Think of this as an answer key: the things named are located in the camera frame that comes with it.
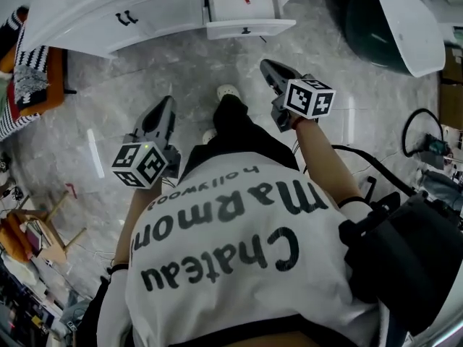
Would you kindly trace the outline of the wooden stool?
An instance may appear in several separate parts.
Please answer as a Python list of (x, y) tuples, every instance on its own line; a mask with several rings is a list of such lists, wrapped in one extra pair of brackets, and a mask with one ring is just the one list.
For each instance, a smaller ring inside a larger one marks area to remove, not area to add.
[(8, 213), (4, 223), (17, 237), (17, 245), (14, 248), (22, 247), (27, 258), (37, 257), (52, 263), (67, 263), (69, 249), (87, 231), (86, 227), (81, 228), (67, 243), (57, 231), (53, 218), (61, 210), (68, 196), (69, 192), (65, 191), (49, 211), (26, 210), (21, 204), (19, 209), (13, 209)]

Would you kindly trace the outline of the white vanity drawer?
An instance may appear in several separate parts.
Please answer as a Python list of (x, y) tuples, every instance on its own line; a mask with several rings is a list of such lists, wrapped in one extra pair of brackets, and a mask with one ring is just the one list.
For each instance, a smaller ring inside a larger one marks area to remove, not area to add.
[[(208, 39), (275, 36), (296, 25), (283, 18), (281, 0), (208, 0)], [(242, 35), (248, 27), (251, 35)]]

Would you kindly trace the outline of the white printed t-shirt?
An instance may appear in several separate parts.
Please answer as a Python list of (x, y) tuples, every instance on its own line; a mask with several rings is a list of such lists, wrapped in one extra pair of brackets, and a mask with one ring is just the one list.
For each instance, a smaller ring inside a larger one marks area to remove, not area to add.
[(375, 347), (376, 303), (355, 297), (342, 205), (300, 172), (256, 153), (204, 162), (138, 220), (111, 277), (98, 347), (225, 346), (298, 331), (325, 347)]

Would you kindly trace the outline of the black white striped blanket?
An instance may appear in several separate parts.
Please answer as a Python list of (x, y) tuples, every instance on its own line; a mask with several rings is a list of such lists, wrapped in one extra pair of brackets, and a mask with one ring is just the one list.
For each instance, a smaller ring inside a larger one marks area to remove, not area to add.
[(0, 141), (39, 117), (39, 106), (20, 111), (14, 100), (14, 68), (26, 65), (47, 72), (49, 47), (23, 48), (28, 8), (15, 9), (0, 26)]

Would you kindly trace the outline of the black shoulder pack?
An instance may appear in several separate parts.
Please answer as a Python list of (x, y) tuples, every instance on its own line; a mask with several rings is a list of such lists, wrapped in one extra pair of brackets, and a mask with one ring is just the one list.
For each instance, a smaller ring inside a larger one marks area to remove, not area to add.
[(430, 327), (463, 263), (460, 217), (443, 202), (410, 197), (396, 210), (377, 207), (339, 226), (349, 282), (364, 302), (381, 301), (412, 335)]

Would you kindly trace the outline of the teal power tool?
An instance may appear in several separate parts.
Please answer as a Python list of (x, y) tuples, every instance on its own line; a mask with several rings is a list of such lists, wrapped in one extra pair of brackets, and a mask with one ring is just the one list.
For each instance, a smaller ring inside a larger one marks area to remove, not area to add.
[(426, 163), (440, 163), (451, 154), (451, 148), (444, 140), (438, 139), (431, 134), (426, 134), (422, 144), (420, 157)]

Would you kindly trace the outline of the cardboard box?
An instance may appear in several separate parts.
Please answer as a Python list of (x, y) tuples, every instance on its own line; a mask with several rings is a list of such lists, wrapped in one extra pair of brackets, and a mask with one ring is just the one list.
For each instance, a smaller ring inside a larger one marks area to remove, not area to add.
[(463, 84), (463, 49), (445, 47), (446, 61), (441, 71), (443, 80)]
[(463, 132), (463, 85), (440, 87), (439, 120), (443, 125)]

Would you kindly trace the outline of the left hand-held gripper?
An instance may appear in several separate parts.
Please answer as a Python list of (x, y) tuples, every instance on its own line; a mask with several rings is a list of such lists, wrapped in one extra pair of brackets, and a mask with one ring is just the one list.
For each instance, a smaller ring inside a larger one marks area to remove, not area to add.
[(167, 95), (137, 120), (135, 133), (126, 134), (111, 170), (127, 187), (150, 189), (163, 177), (177, 178), (181, 155), (169, 144), (176, 118), (175, 99)]

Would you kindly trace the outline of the white cabinet door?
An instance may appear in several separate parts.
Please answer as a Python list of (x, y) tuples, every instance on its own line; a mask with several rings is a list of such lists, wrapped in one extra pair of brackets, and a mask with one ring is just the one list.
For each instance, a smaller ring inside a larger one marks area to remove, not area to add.
[(47, 45), (110, 59), (128, 34), (129, 28), (112, 13), (82, 19), (48, 39)]
[(126, 10), (143, 39), (151, 39), (195, 30), (203, 26), (203, 0), (145, 0), (132, 4)]

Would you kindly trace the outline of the dark green white bathtub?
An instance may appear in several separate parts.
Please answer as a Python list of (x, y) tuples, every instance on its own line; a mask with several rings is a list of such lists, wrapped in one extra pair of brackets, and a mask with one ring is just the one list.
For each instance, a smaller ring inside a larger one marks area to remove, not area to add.
[(349, 47), (364, 61), (413, 77), (444, 68), (444, 40), (425, 0), (349, 0)]

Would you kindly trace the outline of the grey knitted fringed throw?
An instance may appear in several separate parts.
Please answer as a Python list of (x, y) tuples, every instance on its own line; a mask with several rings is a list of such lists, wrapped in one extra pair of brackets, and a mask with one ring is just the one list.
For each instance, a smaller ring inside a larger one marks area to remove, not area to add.
[(20, 111), (47, 100), (47, 72), (26, 65), (14, 68), (14, 100)]

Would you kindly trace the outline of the person's left forearm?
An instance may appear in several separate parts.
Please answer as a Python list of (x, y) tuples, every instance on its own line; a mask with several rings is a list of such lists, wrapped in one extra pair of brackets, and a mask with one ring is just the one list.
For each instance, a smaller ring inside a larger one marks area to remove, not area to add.
[(157, 181), (151, 189), (137, 189), (132, 197), (127, 217), (120, 234), (113, 265), (127, 264), (130, 258), (130, 243), (133, 229), (149, 204), (162, 193), (161, 180)]

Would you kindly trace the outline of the orange fabric bag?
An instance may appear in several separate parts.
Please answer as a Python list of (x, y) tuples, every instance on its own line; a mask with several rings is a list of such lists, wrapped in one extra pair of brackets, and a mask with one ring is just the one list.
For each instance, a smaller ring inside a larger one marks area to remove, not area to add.
[(0, 245), (18, 262), (29, 262), (33, 255), (27, 236), (20, 229), (20, 220), (15, 213), (8, 213), (0, 220)]

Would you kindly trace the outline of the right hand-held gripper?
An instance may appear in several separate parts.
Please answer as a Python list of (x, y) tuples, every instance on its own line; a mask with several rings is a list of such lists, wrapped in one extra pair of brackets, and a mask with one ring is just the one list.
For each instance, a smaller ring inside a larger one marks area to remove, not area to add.
[(296, 69), (270, 59), (261, 61), (260, 71), (277, 94), (272, 101), (271, 116), (280, 132), (292, 128), (290, 113), (304, 119), (319, 119), (330, 114), (336, 91), (311, 74), (300, 74)]

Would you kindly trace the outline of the black trousers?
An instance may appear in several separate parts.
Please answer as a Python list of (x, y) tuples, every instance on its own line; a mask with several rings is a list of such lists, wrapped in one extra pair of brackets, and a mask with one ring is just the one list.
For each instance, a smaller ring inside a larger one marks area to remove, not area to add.
[(237, 96), (222, 98), (213, 115), (216, 136), (192, 149), (181, 179), (207, 160), (232, 153), (257, 153), (287, 168), (299, 169), (291, 149), (255, 124), (247, 111), (248, 107)]

